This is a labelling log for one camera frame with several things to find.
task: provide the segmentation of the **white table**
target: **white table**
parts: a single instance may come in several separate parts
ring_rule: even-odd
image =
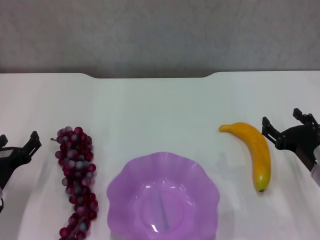
[[[283,131],[299,124],[293,109],[320,121],[320,72],[230,72],[205,78],[95,79],[84,74],[0,74],[0,134],[22,147],[37,131],[42,147],[4,188],[0,239],[57,240],[73,212],[50,141],[65,126],[93,138],[99,200],[88,240],[113,239],[106,189],[125,163],[154,152],[199,162],[220,191],[217,240],[315,240],[320,189],[300,160],[269,141],[271,182],[260,196],[251,155],[221,124],[262,117]]]

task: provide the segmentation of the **banana tip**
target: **banana tip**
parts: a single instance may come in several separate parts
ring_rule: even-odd
[[[219,132],[226,132],[228,131],[228,129],[229,129],[229,125],[224,124],[219,127]]]

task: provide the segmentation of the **grape bunch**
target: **grape bunch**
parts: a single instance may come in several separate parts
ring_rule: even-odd
[[[57,138],[51,139],[60,144],[55,152],[58,164],[62,166],[62,185],[69,194],[69,202],[74,204],[74,213],[68,219],[68,226],[60,229],[59,240],[84,240],[91,221],[97,218],[98,201],[91,192],[90,184],[96,165],[92,153],[92,138],[77,126],[74,130],[67,126],[57,132]]]

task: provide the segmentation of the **banana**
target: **banana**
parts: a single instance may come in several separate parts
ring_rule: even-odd
[[[270,153],[264,136],[254,126],[245,122],[221,125],[219,131],[232,133],[246,143],[252,157],[253,184],[258,192],[264,192],[271,176]]]

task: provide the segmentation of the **plastic bowl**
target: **plastic bowl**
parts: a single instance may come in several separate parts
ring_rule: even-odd
[[[106,191],[110,230],[126,240],[207,240],[220,194],[195,161],[157,152],[129,161]]]

